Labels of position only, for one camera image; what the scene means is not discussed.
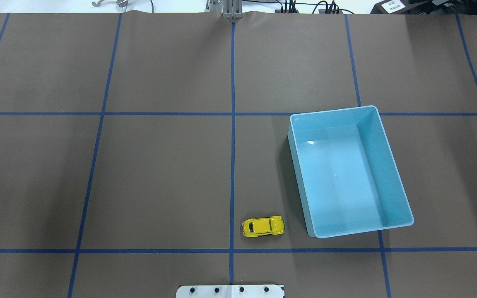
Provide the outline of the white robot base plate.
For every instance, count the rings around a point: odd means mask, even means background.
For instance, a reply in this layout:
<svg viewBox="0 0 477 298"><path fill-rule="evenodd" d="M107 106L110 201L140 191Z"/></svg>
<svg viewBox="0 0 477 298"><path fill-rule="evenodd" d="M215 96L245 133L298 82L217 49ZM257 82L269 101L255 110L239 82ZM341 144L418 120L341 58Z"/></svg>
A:
<svg viewBox="0 0 477 298"><path fill-rule="evenodd" d="M176 298L284 298L284 285L184 285Z"/></svg>

